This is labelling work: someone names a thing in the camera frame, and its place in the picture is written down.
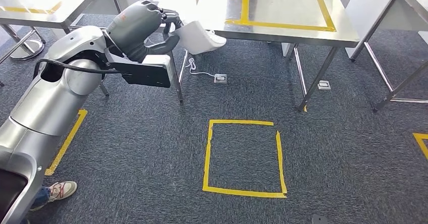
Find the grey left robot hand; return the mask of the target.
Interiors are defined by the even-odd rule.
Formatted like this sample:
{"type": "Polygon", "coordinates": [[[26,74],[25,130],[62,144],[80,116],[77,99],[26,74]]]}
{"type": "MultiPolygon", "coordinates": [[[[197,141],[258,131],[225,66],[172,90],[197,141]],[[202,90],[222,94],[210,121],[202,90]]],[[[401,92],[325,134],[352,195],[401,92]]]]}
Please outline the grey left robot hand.
{"type": "Polygon", "coordinates": [[[161,24],[166,24],[164,33],[168,34],[171,24],[179,29],[183,22],[178,12],[160,8],[149,0],[143,0],[131,4],[119,13],[109,24],[106,32],[128,59],[141,63],[147,55],[168,54],[178,44],[179,36],[172,35],[166,36],[163,42],[145,45],[145,39],[161,24]]]}

